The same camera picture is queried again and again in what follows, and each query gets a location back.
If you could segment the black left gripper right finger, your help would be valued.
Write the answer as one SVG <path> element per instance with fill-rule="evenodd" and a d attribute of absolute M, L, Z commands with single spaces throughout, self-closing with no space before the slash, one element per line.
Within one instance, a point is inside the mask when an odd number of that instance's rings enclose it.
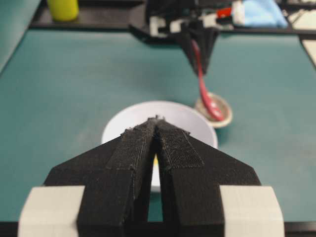
<path fill-rule="evenodd" d="M 261 184 L 255 170 L 196 138 L 181 152 L 158 145 L 163 222 L 176 237 L 223 237 L 221 185 Z"/>

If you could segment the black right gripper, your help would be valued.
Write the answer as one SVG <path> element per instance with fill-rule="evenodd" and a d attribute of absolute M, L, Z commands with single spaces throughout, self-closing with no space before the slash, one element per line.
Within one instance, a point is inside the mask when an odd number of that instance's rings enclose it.
<path fill-rule="evenodd" d="M 128 26 L 145 41 L 176 41 L 198 75 L 196 41 L 206 74 L 219 35 L 216 11 L 225 7 L 231 7 L 233 13 L 243 5 L 241 0 L 146 0 L 131 9 Z"/>

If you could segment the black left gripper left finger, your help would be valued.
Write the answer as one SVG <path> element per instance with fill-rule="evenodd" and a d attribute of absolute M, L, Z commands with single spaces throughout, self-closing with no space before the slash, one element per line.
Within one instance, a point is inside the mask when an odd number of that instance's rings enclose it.
<path fill-rule="evenodd" d="M 123 237 L 128 226 L 147 221 L 157 122 L 150 118 L 49 172 L 46 186 L 84 186 L 81 237 Z"/>

